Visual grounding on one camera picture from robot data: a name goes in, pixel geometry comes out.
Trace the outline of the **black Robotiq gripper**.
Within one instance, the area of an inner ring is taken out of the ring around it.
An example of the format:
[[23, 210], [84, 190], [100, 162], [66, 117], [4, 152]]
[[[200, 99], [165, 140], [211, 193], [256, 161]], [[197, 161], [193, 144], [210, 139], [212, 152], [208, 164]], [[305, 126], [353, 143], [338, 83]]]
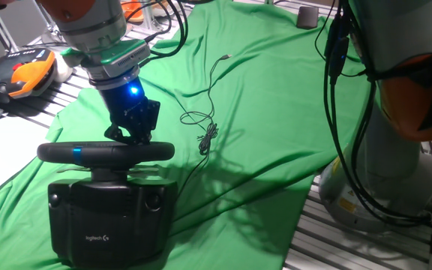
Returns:
[[[98, 90], [110, 114], [112, 124], [104, 136], [124, 144], [149, 144], [156, 128], [161, 103], [148, 100], [137, 76], [118, 87]], [[130, 136], [124, 136], [119, 126], [130, 125]]]

